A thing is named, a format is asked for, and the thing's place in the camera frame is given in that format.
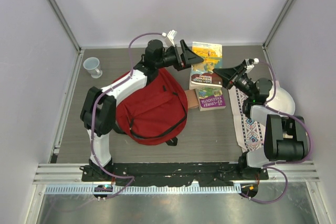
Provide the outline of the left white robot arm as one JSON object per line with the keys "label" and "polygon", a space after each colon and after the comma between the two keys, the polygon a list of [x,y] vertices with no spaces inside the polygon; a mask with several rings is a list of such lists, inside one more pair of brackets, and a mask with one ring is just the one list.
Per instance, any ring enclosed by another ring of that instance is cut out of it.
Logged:
{"label": "left white robot arm", "polygon": [[181,71],[203,62],[185,41],[180,44],[181,54],[176,46],[164,48],[160,40],[151,40],[130,72],[107,87],[89,89],[80,118],[90,136],[90,166],[98,180],[105,182],[112,174],[111,131],[143,145],[177,145],[187,121],[188,100],[167,67]]}

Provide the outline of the yellow cover book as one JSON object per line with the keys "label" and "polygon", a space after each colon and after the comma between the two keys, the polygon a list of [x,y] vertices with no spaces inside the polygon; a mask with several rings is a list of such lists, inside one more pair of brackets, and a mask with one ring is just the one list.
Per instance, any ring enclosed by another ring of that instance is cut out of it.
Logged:
{"label": "yellow cover book", "polygon": [[213,72],[223,63],[223,46],[206,42],[192,42],[192,51],[203,58],[203,62],[192,65],[189,89],[222,87],[222,79]]}

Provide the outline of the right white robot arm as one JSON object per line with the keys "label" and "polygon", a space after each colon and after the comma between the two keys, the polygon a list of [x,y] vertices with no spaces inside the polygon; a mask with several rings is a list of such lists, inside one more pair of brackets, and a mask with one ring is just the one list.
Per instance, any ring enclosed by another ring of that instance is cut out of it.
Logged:
{"label": "right white robot arm", "polygon": [[299,164],[312,152],[313,142],[304,119],[268,106],[272,100],[270,91],[276,91],[275,80],[260,78],[252,81],[248,72],[258,59],[246,59],[232,68],[215,68],[222,86],[229,90],[236,87],[247,95],[242,112],[265,127],[264,145],[255,151],[244,152],[238,159],[237,173],[242,179],[250,179],[256,172],[274,164]]}

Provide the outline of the purple cover book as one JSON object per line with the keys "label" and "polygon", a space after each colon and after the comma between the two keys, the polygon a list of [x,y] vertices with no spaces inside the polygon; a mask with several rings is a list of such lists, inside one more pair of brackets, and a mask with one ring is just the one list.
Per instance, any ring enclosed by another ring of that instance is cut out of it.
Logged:
{"label": "purple cover book", "polygon": [[226,108],[225,99],[221,88],[195,89],[200,111],[217,110]]}

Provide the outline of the red backpack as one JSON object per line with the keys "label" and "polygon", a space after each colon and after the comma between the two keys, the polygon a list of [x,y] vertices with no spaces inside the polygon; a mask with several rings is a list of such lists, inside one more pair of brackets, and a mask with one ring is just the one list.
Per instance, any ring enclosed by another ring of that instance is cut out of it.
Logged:
{"label": "red backpack", "polygon": [[113,130],[139,144],[177,145],[177,136],[187,122],[188,100],[185,91],[165,69],[144,88],[132,93],[116,108]]}

